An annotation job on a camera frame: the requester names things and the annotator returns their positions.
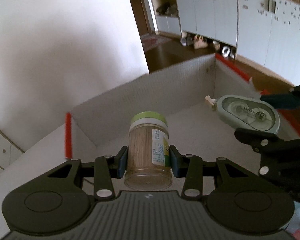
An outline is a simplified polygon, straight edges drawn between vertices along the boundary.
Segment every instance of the green lid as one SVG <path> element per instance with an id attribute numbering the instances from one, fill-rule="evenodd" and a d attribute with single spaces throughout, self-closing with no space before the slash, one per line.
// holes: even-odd
<path id="1" fill-rule="evenodd" d="M 131 124 L 135 122 L 136 120 L 139 120 L 141 118 L 155 118 L 158 119 L 162 122 L 164 122 L 166 125 L 168 125 L 167 120 L 165 117 L 157 112 L 142 112 L 139 114 L 136 114 L 132 119 L 131 119 Z"/>

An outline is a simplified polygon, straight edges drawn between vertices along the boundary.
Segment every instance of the doorway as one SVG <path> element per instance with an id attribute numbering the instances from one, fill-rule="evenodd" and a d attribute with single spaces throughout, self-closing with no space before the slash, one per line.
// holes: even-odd
<path id="1" fill-rule="evenodd" d="M 130 0 L 134 18 L 137 23 L 139 35 L 150 33 L 149 20 L 146 16 L 146 8 L 143 0 Z"/>

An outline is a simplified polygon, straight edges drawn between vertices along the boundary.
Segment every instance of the plastic jar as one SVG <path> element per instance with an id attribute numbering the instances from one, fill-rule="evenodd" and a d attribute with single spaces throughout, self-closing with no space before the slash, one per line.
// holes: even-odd
<path id="1" fill-rule="evenodd" d="M 168 125 L 156 112 L 142 112 L 131 120 L 127 172 L 124 183 L 141 191 L 166 189 L 172 184 Z"/>

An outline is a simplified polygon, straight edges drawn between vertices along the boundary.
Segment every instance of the rug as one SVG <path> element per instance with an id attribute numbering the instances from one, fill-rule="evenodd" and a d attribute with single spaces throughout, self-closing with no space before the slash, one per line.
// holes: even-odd
<path id="1" fill-rule="evenodd" d="M 170 38 L 160 36 L 160 35 L 153 35 L 153 34 L 146 34 L 140 37 L 142 42 L 143 51 L 147 52 L 148 50 L 154 49 L 159 44 L 166 43 L 171 41 Z"/>

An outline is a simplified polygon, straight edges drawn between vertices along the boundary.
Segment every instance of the product label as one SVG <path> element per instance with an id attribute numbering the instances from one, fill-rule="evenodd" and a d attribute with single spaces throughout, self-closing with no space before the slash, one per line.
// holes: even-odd
<path id="1" fill-rule="evenodd" d="M 152 164 L 170 166 L 168 137 L 157 129 L 152 129 Z"/>

